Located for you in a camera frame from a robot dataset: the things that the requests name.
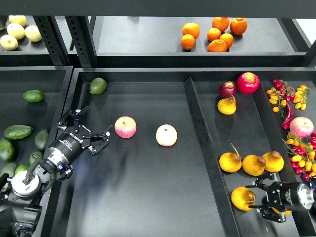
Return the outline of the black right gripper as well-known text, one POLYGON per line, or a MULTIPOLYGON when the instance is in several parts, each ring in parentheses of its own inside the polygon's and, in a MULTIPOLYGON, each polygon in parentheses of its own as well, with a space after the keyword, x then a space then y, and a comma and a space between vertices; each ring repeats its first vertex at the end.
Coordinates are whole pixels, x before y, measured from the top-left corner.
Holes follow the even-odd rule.
POLYGON ((277 223, 286 221, 285 211, 303 211, 304 206, 301 204, 299 191, 304 186, 303 183, 281 183, 273 182, 271 185, 264 183, 264 180, 269 179, 276 181, 275 172, 267 172, 255 177, 255 181, 251 185, 246 185, 246 188, 259 188, 269 193, 269 202, 263 205, 249 205, 251 209, 257 209, 261 213, 261 217, 277 223))

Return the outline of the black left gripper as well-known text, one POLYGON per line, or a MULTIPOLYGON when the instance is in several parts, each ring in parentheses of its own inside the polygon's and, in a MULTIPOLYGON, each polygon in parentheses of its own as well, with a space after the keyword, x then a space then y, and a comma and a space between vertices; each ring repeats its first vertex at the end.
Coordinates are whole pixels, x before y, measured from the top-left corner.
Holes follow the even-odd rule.
POLYGON ((89 106, 82 109, 69 109, 56 122, 57 128, 64 132, 49 145, 54 163, 72 163, 84 150, 90 150, 93 156, 98 155, 110 143, 110 132, 113 125, 101 133, 92 133, 88 128, 79 125, 79 119, 88 112, 89 106), (67 121, 72 119, 74 126, 67 127, 67 121))

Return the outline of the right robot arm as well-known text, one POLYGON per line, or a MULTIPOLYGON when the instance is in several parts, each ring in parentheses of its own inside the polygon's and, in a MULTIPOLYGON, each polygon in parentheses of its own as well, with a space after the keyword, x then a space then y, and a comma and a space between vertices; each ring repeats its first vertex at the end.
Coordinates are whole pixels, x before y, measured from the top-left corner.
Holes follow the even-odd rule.
POLYGON ((266 192, 267 201, 262 205, 249 205, 261 213, 262 218, 283 223, 286 211, 309 211, 316 203, 316 191, 303 182, 280 182, 273 172, 255 178, 248 188, 259 188, 266 192))

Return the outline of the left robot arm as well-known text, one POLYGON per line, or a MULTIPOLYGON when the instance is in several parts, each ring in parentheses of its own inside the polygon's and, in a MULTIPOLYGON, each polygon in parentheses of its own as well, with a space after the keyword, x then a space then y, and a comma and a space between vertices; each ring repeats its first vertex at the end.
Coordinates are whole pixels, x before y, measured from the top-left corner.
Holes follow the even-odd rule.
POLYGON ((35 161, 28 170, 11 177, 4 173, 0 186, 9 189, 0 194, 0 235, 2 237, 30 237, 35 232, 42 212, 42 196, 57 181, 71 177, 73 162, 85 151, 93 156, 110 143, 112 125, 101 132, 93 133, 80 122, 88 111, 67 110, 57 121, 57 128, 63 132, 48 146, 50 155, 35 161))

